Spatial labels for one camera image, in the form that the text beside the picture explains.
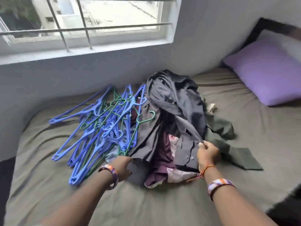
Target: hand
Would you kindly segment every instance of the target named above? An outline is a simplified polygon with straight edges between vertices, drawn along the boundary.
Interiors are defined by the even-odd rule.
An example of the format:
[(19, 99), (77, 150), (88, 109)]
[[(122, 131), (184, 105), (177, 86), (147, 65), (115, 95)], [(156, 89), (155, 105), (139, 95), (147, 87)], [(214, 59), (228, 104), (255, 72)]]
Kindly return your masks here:
[(204, 141), (204, 144), (199, 143), (198, 162), (199, 171), (204, 169), (207, 164), (214, 165), (220, 159), (219, 149), (212, 143)]
[(131, 160), (131, 157), (117, 156), (117, 158), (110, 163), (110, 165), (115, 168), (119, 175), (119, 182), (127, 179), (132, 174), (131, 171), (126, 169)]

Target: floor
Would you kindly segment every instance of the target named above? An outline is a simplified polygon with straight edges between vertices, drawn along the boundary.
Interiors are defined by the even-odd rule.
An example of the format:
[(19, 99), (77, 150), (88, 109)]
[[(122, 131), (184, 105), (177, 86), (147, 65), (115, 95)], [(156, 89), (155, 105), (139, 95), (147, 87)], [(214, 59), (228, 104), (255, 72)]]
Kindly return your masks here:
[[(0, 162), (0, 226), (4, 224), (5, 205), (9, 197), (16, 158)], [(301, 225), (301, 183), (282, 202), (276, 204), (267, 214), (279, 226)]]

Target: mattress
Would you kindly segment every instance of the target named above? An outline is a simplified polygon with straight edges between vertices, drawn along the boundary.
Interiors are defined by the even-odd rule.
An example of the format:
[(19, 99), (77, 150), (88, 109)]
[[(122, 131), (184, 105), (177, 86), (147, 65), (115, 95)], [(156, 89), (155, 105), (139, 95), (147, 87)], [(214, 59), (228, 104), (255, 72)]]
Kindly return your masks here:
[[(216, 115), (232, 121), (237, 147), (249, 147), (264, 171), (244, 171), (227, 162), (217, 164), (224, 177), (255, 206), (266, 211), (301, 181), (301, 101), (276, 107), (261, 104), (235, 73), (214, 69), (193, 77)], [(49, 125), (87, 95), (65, 98), (41, 110), (23, 132), (16, 157), (5, 225), (35, 225), (63, 203), (76, 187), (68, 184), (69, 155), (52, 155), (78, 126), (77, 119)], [(221, 225), (204, 180), (163, 184), (154, 189), (119, 183), (104, 193), (90, 225)]]

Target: window sill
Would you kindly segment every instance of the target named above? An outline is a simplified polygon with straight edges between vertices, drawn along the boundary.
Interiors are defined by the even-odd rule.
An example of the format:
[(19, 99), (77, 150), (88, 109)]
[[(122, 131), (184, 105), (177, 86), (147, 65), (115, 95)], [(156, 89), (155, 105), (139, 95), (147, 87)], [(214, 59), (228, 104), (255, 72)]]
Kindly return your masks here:
[(22, 54), (2, 55), (0, 56), (0, 65), (29, 62), (29, 61), (36, 61), (36, 60), (43, 60), (43, 59), (52, 59), (52, 58), (59, 58), (65, 56), (92, 54), (92, 53), (106, 52), (106, 51), (116, 51), (116, 50), (161, 45), (161, 44), (168, 44), (168, 43), (171, 42), (167, 39), (157, 39), (157, 40), (149, 40), (149, 41), (135, 41), (135, 42), (126, 42), (126, 43), (118, 43), (118, 44), (99, 45), (99, 46), (93, 46), (93, 49), (89, 49), (89, 47), (72, 48), (70, 49), (70, 52), (67, 52), (65, 49), (63, 49), (63, 50), (54, 50), (54, 51), (39, 51), (39, 52), (30, 52), (30, 53), (22, 53)]

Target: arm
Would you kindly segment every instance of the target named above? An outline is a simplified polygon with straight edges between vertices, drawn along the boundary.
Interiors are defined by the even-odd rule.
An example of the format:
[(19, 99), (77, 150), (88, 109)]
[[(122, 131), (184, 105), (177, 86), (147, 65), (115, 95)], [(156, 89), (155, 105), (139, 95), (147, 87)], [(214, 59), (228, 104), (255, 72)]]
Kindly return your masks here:
[[(199, 144), (199, 169), (207, 163), (214, 165), (219, 149), (204, 141)], [(216, 179), (224, 178), (215, 167), (209, 167), (204, 174), (207, 185)], [(219, 187), (213, 194), (213, 202), (224, 226), (277, 226), (264, 212), (248, 202), (233, 186)]]
[[(126, 170), (130, 157), (118, 156), (110, 163), (119, 174), (119, 181), (126, 179), (131, 173)], [(73, 194), (52, 215), (44, 218), (43, 226), (86, 226), (103, 193), (114, 182), (110, 171), (103, 170)]]

